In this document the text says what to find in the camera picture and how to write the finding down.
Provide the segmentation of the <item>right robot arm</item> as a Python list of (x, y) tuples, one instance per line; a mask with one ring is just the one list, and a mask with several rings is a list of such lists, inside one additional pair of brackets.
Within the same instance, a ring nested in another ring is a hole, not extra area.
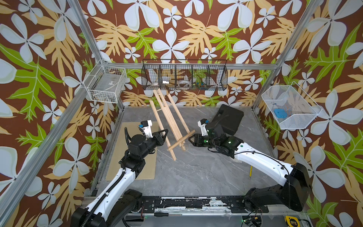
[(302, 164), (279, 161), (250, 146), (235, 136), (227, 136), (218, 126), (215, 129), (201, 127), (201, 133), (188, 138), (195, 147), (205, 147), (213, 153), (222, 154), (244, 162), (265, 173), (276, 185), (251, 188), (243, 198), (248, 211), (262, 210), (267, 205), (284, 205), (293, 211), (302, 211), (312, 193), (312, 181)]

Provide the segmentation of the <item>light wooden board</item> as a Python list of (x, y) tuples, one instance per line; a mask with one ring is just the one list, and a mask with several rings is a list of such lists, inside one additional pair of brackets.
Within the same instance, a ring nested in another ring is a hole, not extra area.
[(111, 155), (106, 181), (111, 181), (121, 168), (122, 160), (125, 167), (130, 167), (138, 174), (137, 180), (155, 178), (157, 148), (148, 148), (156, 142), (145, 144), (145, 136), (140, 131), (140, 122), (122, 123), (115, 148)]

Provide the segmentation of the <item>wooden easel frame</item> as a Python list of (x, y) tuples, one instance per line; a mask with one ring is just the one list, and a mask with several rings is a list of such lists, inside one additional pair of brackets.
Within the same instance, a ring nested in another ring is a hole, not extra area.
[[(162, 91), (161, 89), (157, 89), (157, 90), (153, 90), (153, 93), (157, 99), (157, 102), (159, 103), (159, 106), (160, 108), (157, 109), (154, 102), (152, 100), (150, 100), (149, 104), (153, 110), (153, 113), (155, 115), (155, 118), (157, 120), (157, 123), (158, 123), (158, 126), (161, 130), (164, 130), (164, 126), (163, 126), (163, 123), (161, 121), (161, 118), (159, 116), (159, 111), (161, 111), (165, 118), (166, 118), (166, 122), (168, 123), (169, 125), (169, 128), (171, 129), (174, 137), (176, 138), (176, 143), (171, 145), (168, 137), (166, 136), (165, 138), (165, 141), (166, 141), (166, 144), (167, 144), (167, 150), (170, 152), (171, 156), (172, 156), (172, 159), (174, 161), (176, 161), (176, 156), (175, 156), (175, 153), (174, 153), (174, 148), (176, 148), (177, 146), (181, 147), (181, 149), (183, 151), (186, 151), (186, 148), (185, 148), (185, 143), (186, 143), (186, 140), (191, 137), (194, 133), (195, 133), (195, 130), (192, 130), (190, 131), (188, 125), (186, 124), (183, 116), (181, 115), (177, 105), (175, 104), (173, 98), (171, 97), (170, 94), (167, 94), (167, 97), (170, 101), (170, 104), (167, 103), (164, 95), (162, 94)], [(184, 129), (186, 130), (187, 134), (185, 136), (182, 136), (182, 133), (179, 129), (179, 126), (177, 125), (176, 123), (176, 120), (170, 110), (170, 106), (172, 106), (177, 114), (177, 116), (179, 117)]]

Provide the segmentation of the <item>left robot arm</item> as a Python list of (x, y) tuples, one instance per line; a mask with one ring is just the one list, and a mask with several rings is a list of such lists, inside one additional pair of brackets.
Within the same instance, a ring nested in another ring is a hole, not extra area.
[(125, 130), (127, 150), (119, 161), (120, 169), (110, 184), (86, 208), (77, 208), (71, 217), (72, 227), (115, 227), (125, 221), (132, 211), (139, 211), (142, 193), (128, 187), (143, 170), (145, 157), (162, 146), (168, 130), (151, 131), (150, 126), (139, 125), (142, 134), (130, 137)]

